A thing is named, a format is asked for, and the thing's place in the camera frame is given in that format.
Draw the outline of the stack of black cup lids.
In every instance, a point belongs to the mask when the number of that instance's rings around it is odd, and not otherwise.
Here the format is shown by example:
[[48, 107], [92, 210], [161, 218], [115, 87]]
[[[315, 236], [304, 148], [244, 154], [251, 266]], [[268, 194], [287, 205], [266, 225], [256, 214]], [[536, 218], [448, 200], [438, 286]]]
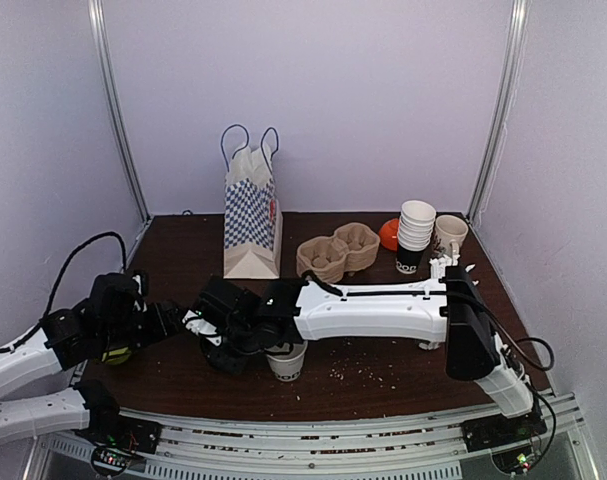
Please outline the stack of black cup lids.
[[223, 346], [208, 345], [202, 353], [211, 368], [229, 375], [242, 374], [248, 363], [247, 356], [237, 355]]

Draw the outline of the single white paper cup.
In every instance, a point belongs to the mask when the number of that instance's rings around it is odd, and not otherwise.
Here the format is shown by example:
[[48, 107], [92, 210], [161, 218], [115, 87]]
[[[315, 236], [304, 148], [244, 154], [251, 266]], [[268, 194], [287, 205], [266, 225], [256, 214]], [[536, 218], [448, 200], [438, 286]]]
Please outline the single white paper cup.
[[308, 342], [284, 343], [266, 351], [266, 358], [274, 376], [282, 382], [299, 378], [303, 369]]

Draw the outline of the stack of paper cups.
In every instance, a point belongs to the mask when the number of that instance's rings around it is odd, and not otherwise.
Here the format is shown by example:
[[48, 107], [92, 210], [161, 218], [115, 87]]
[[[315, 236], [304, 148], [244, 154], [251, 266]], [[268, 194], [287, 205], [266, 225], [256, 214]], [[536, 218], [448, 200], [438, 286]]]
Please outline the stack of paper cups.
[[436, 210], [422, 200], [405, 201], [400, 210], [397, 230], [396, 269], [405, 275], [415, 274], [425, 250], [430, 245]]

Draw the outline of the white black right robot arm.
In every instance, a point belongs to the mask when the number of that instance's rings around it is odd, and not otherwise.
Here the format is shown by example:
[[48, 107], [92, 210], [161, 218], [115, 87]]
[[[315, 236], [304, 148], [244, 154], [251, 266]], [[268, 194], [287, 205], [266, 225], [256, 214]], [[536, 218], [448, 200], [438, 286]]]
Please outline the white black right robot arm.
[[270, 281], [262, 295], [213, 277], [184, 323], [200, 337], [208, 363], [231, 374], [242, 372], [250, 356], [326, 338], [441, 344], [447, 376], [475, 382], [499, 408], [469, 430], [474, 438], [513, 442], [547, 430], [524, 368], [529, 358], [461, 266], [423, 281], [386, 285], [334, 285], [306, 271], [297, 279]]

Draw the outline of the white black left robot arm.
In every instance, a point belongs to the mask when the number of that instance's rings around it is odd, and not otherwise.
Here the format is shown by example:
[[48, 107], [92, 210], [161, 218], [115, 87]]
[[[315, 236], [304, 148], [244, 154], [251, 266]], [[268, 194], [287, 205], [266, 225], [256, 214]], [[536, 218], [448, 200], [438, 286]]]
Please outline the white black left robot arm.
[[146, 295], [143, 272], [100, 275], [88, 298], [70, 309], [46, 312], [34, 329], [0, 348], [0, 446], [66, 430], [109, 447], [136, 444], [118, 402], [98, 380], [41, 397], [6, 397], [89, 360], [122, 362], [181, 333], [185, 309], [174, 301], [147, 303]]

